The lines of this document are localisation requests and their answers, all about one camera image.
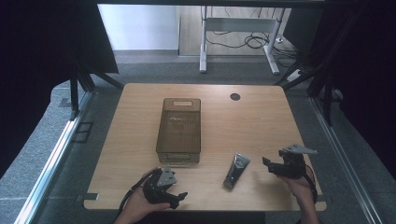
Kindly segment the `aluminium floor rail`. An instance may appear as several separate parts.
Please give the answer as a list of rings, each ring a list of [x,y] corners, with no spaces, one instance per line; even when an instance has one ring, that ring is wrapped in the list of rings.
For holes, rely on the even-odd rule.
[[[49,158],[40,173],[35,185],[33,186],[29,196],[27,197],[21,211],[19,212],[14,224],[30,224],[35,216],[39,205],[41,204],[46,191],[54,177],[60,161],[71,142],[72,135],[77,129],[86,108],[87,103],[91,100],[92,95],[85,92],[78,101],[80,111],[77,116],[66,122],[64,129],[54,147]]]
[[[332,125],[330,125],[328,121],[323,117],[323,109],[321,108],[320,104],[312,97],[309,97],[308,101],[310,102],[312,108],[315,111],[318,121],[325,135],[327,136],[328,141],[330,142],[335,157],[339,161],[340,166],[346,176],[347,182],[351,187],[368,223],[383,224],[383,220],[378,214],[372,198],[370,197],[366,187],[363,186],[361,180],[359,179]]]

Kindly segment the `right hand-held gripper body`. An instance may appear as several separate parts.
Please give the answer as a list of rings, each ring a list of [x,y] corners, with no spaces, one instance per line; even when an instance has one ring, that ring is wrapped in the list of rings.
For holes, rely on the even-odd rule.
[[[278,155],[283,160],[283,162],[272,162],[272,164],[281,165],[279,173],[280,176],[298,179],[305,174],[306,163],[304,160],[304,154],[315,155],[317,153],[318,152],[314,149],[310,149],[298,144],[292,144],[278,151]]]

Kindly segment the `person's right hand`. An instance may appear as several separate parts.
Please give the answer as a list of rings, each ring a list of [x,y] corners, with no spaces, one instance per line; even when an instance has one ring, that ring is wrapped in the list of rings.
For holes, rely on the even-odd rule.
[[[301,177],[299,179],[291,179],[281,176],[280,179],[286,182],[298,203],[314,202],[314,196],[305,178]]]

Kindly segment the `black metal frame stand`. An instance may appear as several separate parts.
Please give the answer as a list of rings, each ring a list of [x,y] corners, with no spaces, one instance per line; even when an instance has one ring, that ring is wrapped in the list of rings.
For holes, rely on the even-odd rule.
[[[93,92],[95,90],[95,84],[92,79],[92,75],[101,78],[108,84],[122,90],[124,85],[118,82],[113,77],[109,76],[106,72],[99,71],[98,69],[89,68],[86,65],[81,65],[78,62],[74,62],[72,68],[72,75],[70,81],[70,100],[71,100],[71,115],[70,119],[75,120],[79,113],[79,100],[78,100],[78,86],[81,86],[84,91]]]
[[[324,106],[322,117],[328,125],[332,125],[331,121],[331,105],[332,105],[332,73],[330,67],[337,52],[342,47],[343,42],[347,38],[348,33],[352,29],[354,23],[358,18],[358,14],[350,12],[341,19],[336,27],[332,30],[330,37],[333,38],[333,42],[330,45],[329,39],[325,39],[324,42],[318,47],[318,49],[309,53],[304,59],[294,63],[291,68],[282,76],[282,78],[276,83],[276,86],[281,87],[284,91],[287,91],[298,84],[312,78],[312,82],[309,85],[306,92],[310,97],[317,97],[321,91],[324,91]],[[320,53],[323,57],[318,66],[308,70],[304,74],[300,75],[293,81],[286,83],[286,79],[295,71],[299,65],[307,63],[309,58],[318,56]]]

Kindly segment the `white power strip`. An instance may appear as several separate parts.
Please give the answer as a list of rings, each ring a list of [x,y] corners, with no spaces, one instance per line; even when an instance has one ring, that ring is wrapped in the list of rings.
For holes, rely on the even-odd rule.
[[[287,81],[288,82],[292,82],[293,80],[295,80],[296,78],[298,78],[299,76],[301,76],[304,72],[301,71],[300,69],[295,70],[291,75],[289,75],[287,77]]]

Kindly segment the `brown translucent plastic basket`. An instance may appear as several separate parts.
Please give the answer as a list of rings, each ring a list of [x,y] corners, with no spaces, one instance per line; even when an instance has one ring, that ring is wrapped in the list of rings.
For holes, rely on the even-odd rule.
[[[156,152],[163,163],[198,163],[201,155],[201,100],[165,98]]]

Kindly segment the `person's left hand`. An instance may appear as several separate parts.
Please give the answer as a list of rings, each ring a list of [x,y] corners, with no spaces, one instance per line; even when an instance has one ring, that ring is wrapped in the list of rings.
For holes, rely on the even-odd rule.
[[[143,185],[145,181],[149,178],[149,175],[156,169],[160,167],[155,167],[145,173],[142,179],[137,183],[136,187],[133,187],[133,193],[129,196],[126,204],[122,209],[122,214],[136,214],[142,218],[151,212],[162,211],[170,207],[169,203],[150,203],[144,195]]]

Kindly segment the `white metal desk frame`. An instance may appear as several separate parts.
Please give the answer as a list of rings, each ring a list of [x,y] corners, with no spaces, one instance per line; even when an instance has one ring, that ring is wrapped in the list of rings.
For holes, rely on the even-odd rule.
[[[233,18],[233,17],[208,17],[208,6],[201,7],[202,35],[199,54],[199,71],[206,72],[206,40],[207,32],[237,32],[237,33],[264,33],[269,35],[269,42],[262,47],[267,62],[274,75],[279,74],[273,49],[277,35],[282,24],[286,9],[281,8],[273,19],[267,18]]]

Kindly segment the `black squeeze tube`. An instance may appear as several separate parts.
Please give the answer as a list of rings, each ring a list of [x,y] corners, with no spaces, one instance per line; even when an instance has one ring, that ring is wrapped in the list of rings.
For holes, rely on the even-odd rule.
[[[223,181],[223,186],[226,189],[233,189],[239,177],[248,167],[249,163],[250,158],[245,157],[241,153],[235,153],[231,167]]]

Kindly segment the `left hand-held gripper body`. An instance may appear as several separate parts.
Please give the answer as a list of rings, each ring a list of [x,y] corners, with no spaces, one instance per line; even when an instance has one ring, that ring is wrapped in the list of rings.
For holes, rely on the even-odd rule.
[[[145,198],[152,204],[169,203],[176,195],[167,190],[176,182],[175,174],[169,166],[154,170],[143,187]]]

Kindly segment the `dark curtain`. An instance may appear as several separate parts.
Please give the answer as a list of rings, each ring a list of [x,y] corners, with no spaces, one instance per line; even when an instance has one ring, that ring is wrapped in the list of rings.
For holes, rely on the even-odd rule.
[[[361,14],[325,72],[346,117],[396,178],[396,0],[358,0]],[[341,7],[294,8],[283,36],[318,66],[347,24]]]
[[[118,67],[95,0],[0,0],[0,177],[76,72]]]

